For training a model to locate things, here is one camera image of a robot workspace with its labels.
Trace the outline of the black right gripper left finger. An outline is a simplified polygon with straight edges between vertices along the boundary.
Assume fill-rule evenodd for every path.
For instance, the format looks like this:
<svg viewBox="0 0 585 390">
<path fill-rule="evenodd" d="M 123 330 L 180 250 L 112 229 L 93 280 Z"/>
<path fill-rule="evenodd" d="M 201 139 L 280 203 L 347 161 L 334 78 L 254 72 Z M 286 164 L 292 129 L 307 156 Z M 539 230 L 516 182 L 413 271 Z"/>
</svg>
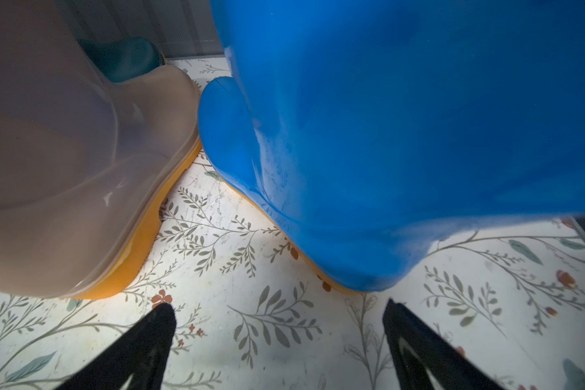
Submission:
<svg viewBox="0 0 585 390">
<path fill-rule="evenodd" d="M 60 389 L 160 389 L 176 317 L 167 303 L 157 306 Z"/>
</svg>

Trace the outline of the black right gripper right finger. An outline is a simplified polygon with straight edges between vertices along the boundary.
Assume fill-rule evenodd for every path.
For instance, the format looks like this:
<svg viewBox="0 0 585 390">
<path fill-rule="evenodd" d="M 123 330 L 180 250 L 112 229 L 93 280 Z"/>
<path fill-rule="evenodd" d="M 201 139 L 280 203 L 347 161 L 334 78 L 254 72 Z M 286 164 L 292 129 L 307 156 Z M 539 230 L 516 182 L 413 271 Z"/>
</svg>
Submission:
<svg viewBox="0 0 585 390">
<path fill-rule="evenodd" d="M 390 299 L 382 321 L 401 389 L 501 390 L 405 305 Z"/>
</svg>

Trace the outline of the beige rain boot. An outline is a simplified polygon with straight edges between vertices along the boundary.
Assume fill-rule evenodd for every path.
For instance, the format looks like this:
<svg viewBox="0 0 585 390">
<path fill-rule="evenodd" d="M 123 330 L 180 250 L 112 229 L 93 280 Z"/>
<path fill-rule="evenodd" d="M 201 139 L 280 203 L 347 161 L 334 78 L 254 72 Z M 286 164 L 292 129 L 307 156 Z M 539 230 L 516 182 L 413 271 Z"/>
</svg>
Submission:
<svg viewBox="0 0 585 390">
<path fill-rule="evenodd" d="M 51 1 L 0 1 L 0 292 L 128 287 L 200 151 L 199 99 L 169 65 L 115 84 Z"/>
</svg>

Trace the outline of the blue rain boot front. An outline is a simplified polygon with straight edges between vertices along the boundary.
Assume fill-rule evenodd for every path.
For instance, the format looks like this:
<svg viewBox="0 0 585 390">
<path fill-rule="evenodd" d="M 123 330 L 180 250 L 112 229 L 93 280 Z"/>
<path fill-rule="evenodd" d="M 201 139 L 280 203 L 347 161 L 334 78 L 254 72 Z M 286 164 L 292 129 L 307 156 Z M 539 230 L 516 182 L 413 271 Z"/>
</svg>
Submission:
<svg viewBox="0 0 585 390">
<path fill-rule="evenodd" d="M 206 156 L 322 273 L 585 214 L 585 1 L 214 1 Z"/>
</svg>

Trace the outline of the dark green boot back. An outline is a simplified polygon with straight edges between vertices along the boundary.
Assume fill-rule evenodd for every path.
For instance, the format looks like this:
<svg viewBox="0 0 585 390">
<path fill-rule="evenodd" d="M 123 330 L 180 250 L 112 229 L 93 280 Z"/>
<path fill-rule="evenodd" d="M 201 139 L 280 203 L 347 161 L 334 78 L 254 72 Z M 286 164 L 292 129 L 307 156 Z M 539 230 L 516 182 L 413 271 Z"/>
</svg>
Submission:
<svg viewBox="0 0 585 390">
<path fill-rule="evenodd" d="M 114 83 L 143 76 L 166 64 L 157 46 L 143 37 L 109 43 L 80 39 L 78 43 L 97 69 Z"/>
</svg>

